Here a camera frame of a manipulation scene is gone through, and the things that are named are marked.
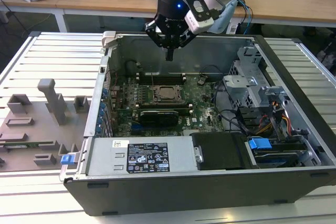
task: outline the black plastic cover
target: black plastic cover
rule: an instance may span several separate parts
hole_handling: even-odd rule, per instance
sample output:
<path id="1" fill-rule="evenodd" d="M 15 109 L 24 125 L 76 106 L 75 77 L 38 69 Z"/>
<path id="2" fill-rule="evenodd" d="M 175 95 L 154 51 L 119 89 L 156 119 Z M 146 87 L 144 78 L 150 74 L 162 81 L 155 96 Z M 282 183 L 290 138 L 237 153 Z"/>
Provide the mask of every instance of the black plastic cover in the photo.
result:
<path id="1" fill-rule="evenodd" d="M 192 134 L 194 147 L 200 147 L 203 162 L 199 170 L 252 169 L 246 150 L 246 137 L 239 133 L 205 132 Z"/>

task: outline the motherboard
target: motherboard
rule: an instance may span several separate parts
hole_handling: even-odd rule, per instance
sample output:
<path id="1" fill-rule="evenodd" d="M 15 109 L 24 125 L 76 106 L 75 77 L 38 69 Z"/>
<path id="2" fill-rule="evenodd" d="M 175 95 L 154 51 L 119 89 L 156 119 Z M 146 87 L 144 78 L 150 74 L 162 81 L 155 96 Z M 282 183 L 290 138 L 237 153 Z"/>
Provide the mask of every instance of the motherboard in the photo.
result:
<path id="1" fill-rule="evenodd" d="M 214 82 L 195 76 L 119 77 L 108 101 L 113 136 L 186 136 L 224 131 L 214 106 Z"/>

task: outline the gray plastic part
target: gray plastic part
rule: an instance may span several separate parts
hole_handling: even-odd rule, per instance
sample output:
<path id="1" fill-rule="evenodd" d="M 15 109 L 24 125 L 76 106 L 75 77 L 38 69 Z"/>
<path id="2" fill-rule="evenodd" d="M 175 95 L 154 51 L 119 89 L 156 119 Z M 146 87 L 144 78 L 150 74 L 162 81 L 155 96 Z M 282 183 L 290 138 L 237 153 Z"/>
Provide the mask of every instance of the gray plastic part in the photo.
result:
<path id="1" fill-rule="evenodd" d="M 68 154 L 68 150 L 66 149 L 65 145 L 61 144 L 59 151 L 58 151 L 58 156 L 62 156 L 64 154 Z"/>
<path id="2" fill-rule="evenodd" d="M 27 138 L 26 133 L 0 134 L 0 141 L 2 142 L 21 142 L 26 141 Z"/>
<path id="3" fill-rule="evenodd" d="M 78 148 L 77 148 L 76 144 L 72 144 L 70 152 L 78 152 Z"/>
<path id="4" fill-rule="evenodd" d="M 66 123 L 66 116 L 64 113 L 66 105 L 63 96 L 57 95 L 54 87 L 54 79 L 41 79 L 37 85 L 37 89 L 43 92 L 47 98 L 48 110 L 54 114 L 59 125 L 64 125 Z"/>
<path id="5" fill-rule="evenodd" d="M 88 113 L 90 109 L 89 101 L 86 96 L 76 96 L 73 101 L 76 113 Z"/>
<path id="6" fill-rule="evenodd" d="M 45 105 L 46 102 L 31 102 L 31 105 L 25 107 L 27 114 L 14 115 L 11 111 L 4 122 L 8 119 L 18 119 L 22 117 L 31 117 L 34 119 L 33 125 L 20 126 L 20 127 L 8 127 L 3 123 L 0 126 L 0 134 L 16 134 L 24 132 L 28 135 L 28 139 L 22 144 L 19 143 L 2 143 L 0 140 L 0 146 L 4 145 L 6 148 L 1 149 L 0 157 L 6 161 L 0 172 L 16 172 L 21 170 L 41 170 L 41 169 L 60 169 L 60 156 L 58 156 L 59 147 L 61 144 L 65 144 L 67 150 L 70 150 L 73 143 L 78 148 L 81 147 L 83 141 L 83 132 L 85 130 L 85 123 L 87 121 L 87 113 L 75 112 L 75 108 L 72 101 L 67 101 L 67 108 L 65 109 L 67 123 L 65 125 L 58 125 L 55 117 L 50 114 Z M 53 141 L 57 141 L 59 145 L 55 145 L 55 148 L 45 150 L 38 144 L 51 144 Z M 33 162 L 35 154 L 52 153 L 56 158 L 56 164 L 50 166 L 37 166 Z"/>
<path id="7" fill-rule="evenodd" d="M 5 145 L 0 145 L 0 153 L 6 153 L 8 152 L 8 149 L 6 148 Z"/>
<path id="8" fill-rule="evenodd" d="M 58 150 L 60 145 L 59 143 L 55 140 L 51 144 L 39 144 L 38 147 L 40 147 L 42 150 Z"/>
<path id="9" fill-rule="evenodd" d="M 8 127 L 13 126 L 30 126 L 34 124 L 33 118 L 9 118 L 5 121 Z"/>
<path id="10" fill-rule="evenodd" d="M 56 159 L 52 153 L 35 154 L 34 162 L 37 165 L 55 165 Z"/>
<path id="11" fill-rule="evenodd" d="M 13 114 L 26 114 L 24 106 L 30 104 L 31 102 L 25 94 L 13 94 L 7 102 L 7 106 Z"/>

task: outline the power supply label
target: power supply label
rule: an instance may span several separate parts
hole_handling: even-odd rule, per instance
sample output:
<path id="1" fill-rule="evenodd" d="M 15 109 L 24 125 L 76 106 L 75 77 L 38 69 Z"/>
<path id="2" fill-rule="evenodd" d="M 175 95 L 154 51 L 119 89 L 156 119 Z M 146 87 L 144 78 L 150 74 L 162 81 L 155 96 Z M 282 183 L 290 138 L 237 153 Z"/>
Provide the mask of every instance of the power supply label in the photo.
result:
<path id="1" fill-rule="evenodd" d="M 128 173 L 162 173 L 169 171 L 167 143 L 128 145 Z"/>

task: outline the blue cable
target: blue cable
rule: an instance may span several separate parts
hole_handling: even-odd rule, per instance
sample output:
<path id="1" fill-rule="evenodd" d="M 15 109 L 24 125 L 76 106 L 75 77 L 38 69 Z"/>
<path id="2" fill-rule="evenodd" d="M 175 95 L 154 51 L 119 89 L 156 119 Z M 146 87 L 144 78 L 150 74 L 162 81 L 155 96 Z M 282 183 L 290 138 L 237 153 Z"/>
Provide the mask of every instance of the blue cable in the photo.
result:
<path id="1" fill-rule="evenodd" d="M 248 28 L 249 28 L 249 26 L 250 26 L 250 23 L 251 23 L 251 12 L 250 12 L 249 8 L 247 8 L 247 6 L 245 5 L 245 3 L 244 3 L 243 1 L 241 1 L 241 0 L 238 0 L 238 1 L 240 2 L 240 4 L 244 7 L 244 9 L 245 9 L 245 10 L 247 11 L 247 13 L 248 13 L 247 27 L 246 27 L 245 32 L 244 32 L 244 34 L 246 34 L 247 31 L 248 31 Z"/>

